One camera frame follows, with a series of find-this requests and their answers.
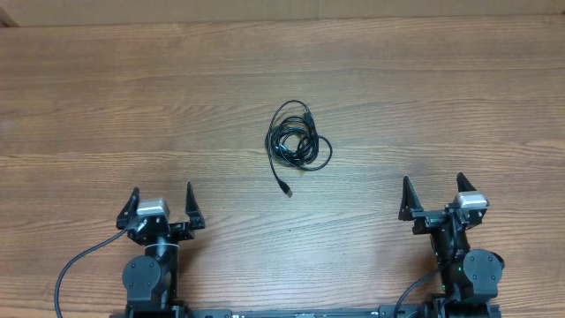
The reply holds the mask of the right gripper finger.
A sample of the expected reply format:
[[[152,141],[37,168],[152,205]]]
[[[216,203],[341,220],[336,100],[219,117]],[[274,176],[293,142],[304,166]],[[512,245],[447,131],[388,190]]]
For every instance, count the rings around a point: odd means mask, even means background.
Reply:
[[[457,188],[459,193],[475,192],[476,188],[471,184],[467,177],[462,172],[456,175]]]
[[[423,212],[423,207],[413,188],[413,184],[408,176],[403,177],[403,195],[399,208],[398,219],[401,221],[413,221],[419,213]]]

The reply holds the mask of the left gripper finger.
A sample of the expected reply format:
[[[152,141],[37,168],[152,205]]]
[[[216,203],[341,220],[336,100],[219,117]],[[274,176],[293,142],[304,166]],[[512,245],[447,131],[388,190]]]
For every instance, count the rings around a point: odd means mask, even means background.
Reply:
[[[206,228],[205,219],[195,199],[191,181],[186,184],[185,213],[189,217],[193,229]]]
[[[139,188],[134,187],[129,200],[124,205],[123,209],[117,216],[118,221],[129,221],[130,217],[135,214],[140,201]]]

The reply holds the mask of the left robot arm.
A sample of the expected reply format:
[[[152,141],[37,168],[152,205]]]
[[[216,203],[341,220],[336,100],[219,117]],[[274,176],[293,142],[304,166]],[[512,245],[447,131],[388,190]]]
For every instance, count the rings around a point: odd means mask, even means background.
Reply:
[[[117,228],[131,241],[144,247],[141,256],[124,267],[122,281],[127,291],[126,317],[191,317],[178,297],[180,247],[206,227],[192,185],[186,185],[186,222],[172,223],[163,198],[143,200],[135,188],[117,217]]]

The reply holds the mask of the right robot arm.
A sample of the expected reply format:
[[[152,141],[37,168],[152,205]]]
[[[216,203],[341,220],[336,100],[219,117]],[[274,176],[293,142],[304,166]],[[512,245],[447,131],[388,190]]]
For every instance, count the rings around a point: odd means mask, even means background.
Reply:
[[[472,249],[466,232],[482,224],[490,203],[462,172],[456,176],[458,192],[442,210],[426,211],[409,177],[403,178],[403,196],[398,219],[412,221],[412,233],[429,235],[437,269],[413,283],[399,297],[394,317],[500,317],[498,283],[505,262],[497,253]],[[422,283],[441,277],[441,293],[428,296],[425,303],[410,307],[404,301]]]

